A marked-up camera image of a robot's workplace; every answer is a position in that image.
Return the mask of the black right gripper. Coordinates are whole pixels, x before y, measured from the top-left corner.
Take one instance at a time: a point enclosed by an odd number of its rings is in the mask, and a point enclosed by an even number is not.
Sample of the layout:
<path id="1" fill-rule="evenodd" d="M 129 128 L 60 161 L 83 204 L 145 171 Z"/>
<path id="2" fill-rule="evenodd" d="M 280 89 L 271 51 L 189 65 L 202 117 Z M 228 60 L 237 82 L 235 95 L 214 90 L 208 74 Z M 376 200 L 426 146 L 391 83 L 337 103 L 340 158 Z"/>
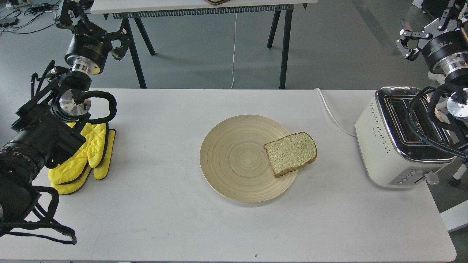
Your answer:
<path id="1" fill-rule="evenodd" d="M 450 0 L 439 20 L 413 31 L 410 23 L 401 19 L 400 36 L 396 48 L 409 61 L 414 61 L 420 51 L 429 71 L 438 75 L 467 75 L 467 33 L 463 25 L 468 18 L 467 0 Z M 408 43 L 420 41 L 420 47 Z"/>

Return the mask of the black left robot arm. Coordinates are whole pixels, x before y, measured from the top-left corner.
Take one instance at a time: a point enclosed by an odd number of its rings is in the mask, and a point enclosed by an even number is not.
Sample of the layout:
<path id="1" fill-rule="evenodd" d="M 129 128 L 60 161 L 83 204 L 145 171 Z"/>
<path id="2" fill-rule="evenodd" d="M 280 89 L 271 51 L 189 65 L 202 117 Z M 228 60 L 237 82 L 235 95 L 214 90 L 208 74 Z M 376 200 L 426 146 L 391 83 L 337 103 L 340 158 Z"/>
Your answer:
<path id="1" fill-rule="evenodd" d="M 127 19 L 116 32 L 92 23 L 80 0 L 63 1 L 56 26 L 72 32 L 68 67 L 51 61 L 41 76 L 31 76 L 31 99 L 17 110 L 19 119 L 12 125 L 17 134 L 1 148 L 1 236 L 32 237 L 32 230 L 53 229 L 70 240 L 38 237 L 75 245 L 75 231 L 54 219 L 57 190 L 32 183 L 43 167 L 57 167 L 85 144 L 85 125 L 115 118 L 115 97 L 90 91 L 90 77 L 103 72 L 109 54 L 121 60 L 132 37 Z"/>

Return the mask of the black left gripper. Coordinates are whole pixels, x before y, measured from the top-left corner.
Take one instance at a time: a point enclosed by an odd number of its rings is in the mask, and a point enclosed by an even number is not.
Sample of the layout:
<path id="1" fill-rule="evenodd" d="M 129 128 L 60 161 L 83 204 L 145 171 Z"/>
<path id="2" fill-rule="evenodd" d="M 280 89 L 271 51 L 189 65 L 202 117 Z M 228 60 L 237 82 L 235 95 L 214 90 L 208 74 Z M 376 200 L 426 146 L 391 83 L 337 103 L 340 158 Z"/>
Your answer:
<path id="1" fill-rule="evenodd" d="M 72 40 L 65 55 L 65 61 L 73 68 L 83 66 L 89 75 L 103 72 L 109 53 L 116 60 L 122 60 L 132 42 L 128 31 L 107 32 L 90 22 L 85 6 L 89 0 L 64 0 L 60 6 L 57 28 L 70 30 Z M 112 41 L 119 40 L 120 46 L 113 47 Z"/>

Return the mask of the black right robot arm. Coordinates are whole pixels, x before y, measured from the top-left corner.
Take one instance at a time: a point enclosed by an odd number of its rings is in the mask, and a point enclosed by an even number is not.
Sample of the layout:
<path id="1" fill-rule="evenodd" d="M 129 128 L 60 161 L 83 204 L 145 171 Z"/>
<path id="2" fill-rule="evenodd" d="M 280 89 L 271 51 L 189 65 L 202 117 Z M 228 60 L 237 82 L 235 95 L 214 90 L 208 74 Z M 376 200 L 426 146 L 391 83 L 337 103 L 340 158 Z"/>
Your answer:
<path id="1" fill-rule="evenodd" d="M 423 143 L 458 157 L 467 163 L 467 1 L 450 0 L 441 15 L 421 31 L 414 31 L 406 20 L 395 41 L 403 58 L 414 61 L 422 55 L 429 73 L 442 76 L 436 88 L 425 88 L 416 98 L 429 96 L 428 118 L 438 128 L 455 136 L 453 145 L 436 142 L 416 126 L 414 103 L 406 112 L 410 130 Z"/>

